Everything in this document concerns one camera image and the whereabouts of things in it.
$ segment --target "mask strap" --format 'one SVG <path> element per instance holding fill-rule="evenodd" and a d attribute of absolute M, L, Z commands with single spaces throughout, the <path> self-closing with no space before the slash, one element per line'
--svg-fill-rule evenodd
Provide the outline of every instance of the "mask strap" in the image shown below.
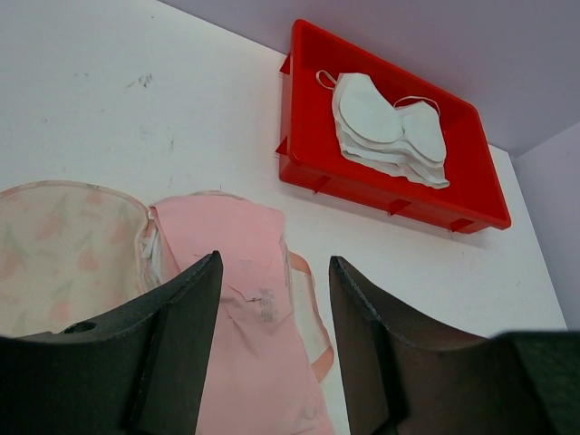
<path fill-rule="evenodd" d="M 326 78 L 328 80 L 330 80 L 334 86 L 328 86 L 326 84 L 323 83 L 323 81 L 320 78 L 320 74 L 324 74 L 326 76 Z M 320 70 L 319 72 L 316 73 L 316 81 L 324 88 L 329 89 L 331 91 L 334 91 L 334 88 L 336 87 L 336 80 L 334 79 L 334 77 L 332 75 L 330 75 L 329 72 L 327 72 L 326 70 Z"/>
<path fill-rule="evenodd" d="M 400 102 L 404 102 L 405 100 L 424 100 L 426 102 L 432 102 L 433 104 L 435 104 L 435 107 L 437 108 L 437 113 L 441 117 L 441 109 L 440 109 L 439 105 L 437 104 L 437 102 L 435 100 L 432 100 L 431 98 L 427 98 L 427 97 L 417 97 L 415 95 L 410 95 L 408 97 L 400 98 L 392 105 L 392 107 L 397 107 L 397 104 L 399 104 Z"/>

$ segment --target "white face mask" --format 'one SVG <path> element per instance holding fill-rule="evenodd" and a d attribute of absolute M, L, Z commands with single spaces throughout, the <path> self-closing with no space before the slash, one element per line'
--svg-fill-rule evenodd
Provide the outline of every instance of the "white face mask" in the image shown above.
<path fill-rule="evenodd" d="M 324 85 L 321 73 L 335 86 Z M 435 189 L 449 185 L 443 170 L 446 149 L 439 114 L 428 103 L 419 101 L 395 108 L 365 74 L 341 74 L 335 81 L 320 71 L 316 79 L 333 90 L 336 133 L 348 160 Z M 409 99 L 430 101 L 422 97 L 400 101 Z"/>

